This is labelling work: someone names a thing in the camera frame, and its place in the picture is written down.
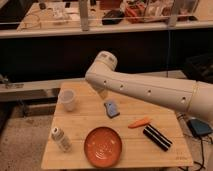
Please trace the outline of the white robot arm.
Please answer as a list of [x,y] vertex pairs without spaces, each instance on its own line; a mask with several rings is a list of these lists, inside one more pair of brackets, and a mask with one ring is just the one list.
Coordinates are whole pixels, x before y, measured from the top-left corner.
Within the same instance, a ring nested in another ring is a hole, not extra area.
[[213,122],[213,84],[116,72],[117,58],[100,51],[85,74],[98,92],[110,90]]

